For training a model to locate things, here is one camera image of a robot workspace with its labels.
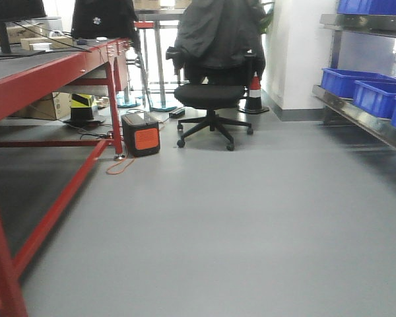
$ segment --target wall baseboard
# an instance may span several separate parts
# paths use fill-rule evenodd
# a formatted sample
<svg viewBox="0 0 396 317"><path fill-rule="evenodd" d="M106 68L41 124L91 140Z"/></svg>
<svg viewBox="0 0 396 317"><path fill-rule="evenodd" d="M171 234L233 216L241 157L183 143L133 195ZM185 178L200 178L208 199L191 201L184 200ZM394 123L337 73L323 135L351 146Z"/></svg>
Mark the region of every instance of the wall baseboard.
<svg viewBox="0 0 396 317"><path fill-rule="evenodd" d="M283 110L265 91L263 91L263 103L284 122L321 121L323 119L323 109Z"/></svg>

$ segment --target traffic cone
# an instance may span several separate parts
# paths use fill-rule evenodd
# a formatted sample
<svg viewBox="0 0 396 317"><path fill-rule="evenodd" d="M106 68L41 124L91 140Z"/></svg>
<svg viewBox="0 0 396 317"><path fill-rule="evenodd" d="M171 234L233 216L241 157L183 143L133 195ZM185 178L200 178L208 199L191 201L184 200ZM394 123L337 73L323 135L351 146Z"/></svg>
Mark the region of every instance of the traffic cone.
<svg viewBox="0 0 396 317"><path fill-rule="evenodd" d="M269 111L268 107L263 107L261 104L261 85L259 83L257 72L255 72L252 77L252 81L249 86L249 95L246 98L245 106L239 110L247 114L260 114L262 112Z"/></svg>

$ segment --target portable power station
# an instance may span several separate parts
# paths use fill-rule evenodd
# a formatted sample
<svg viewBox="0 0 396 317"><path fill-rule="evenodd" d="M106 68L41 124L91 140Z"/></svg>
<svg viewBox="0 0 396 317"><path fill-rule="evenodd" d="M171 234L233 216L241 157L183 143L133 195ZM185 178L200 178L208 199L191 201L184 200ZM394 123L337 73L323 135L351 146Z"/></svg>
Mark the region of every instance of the portable power station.
<svg viewBox="0 0 396 317"><path fill-rule="evenodd" d="M158 121L147 112L125 114L121 117L123 138L127 150L134 157L158 153L160 131Z"/></svg>

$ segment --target black jacket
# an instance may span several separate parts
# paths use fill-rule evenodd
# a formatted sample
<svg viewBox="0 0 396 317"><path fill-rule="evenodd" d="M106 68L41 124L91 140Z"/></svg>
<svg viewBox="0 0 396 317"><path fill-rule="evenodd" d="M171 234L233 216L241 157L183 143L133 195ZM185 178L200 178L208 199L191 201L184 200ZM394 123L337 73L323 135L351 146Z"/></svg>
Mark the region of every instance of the black jacket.
<svg viewBox="0 0 396 317"><path fill-rule="evenodd" d="M135 20L132 0L76 0L71 33L74 38L130 38L136 48Z"/></svg>
<svg viewBox="0 0 396 317"><path fill-rule="evenodd" d="M193 0L179 24L175 47L201 67L231 68L244 54L257 54L257 71L265 67L259 21L265 16L257 0Z"/></svg>

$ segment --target cone base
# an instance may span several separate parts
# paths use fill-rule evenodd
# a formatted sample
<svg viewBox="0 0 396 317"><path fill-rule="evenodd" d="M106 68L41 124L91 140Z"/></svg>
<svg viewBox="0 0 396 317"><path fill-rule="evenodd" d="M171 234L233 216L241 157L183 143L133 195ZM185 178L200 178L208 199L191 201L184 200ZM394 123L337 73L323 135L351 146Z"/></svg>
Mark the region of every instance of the cone base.
<svg viewBox="0 0 396 317"><path fill-rule="evenodd" d="M239 106L238 110L246 114L262 114L263 112L270 111L269 107L260 107L258 109L249 109L245 106Z"/></svg>

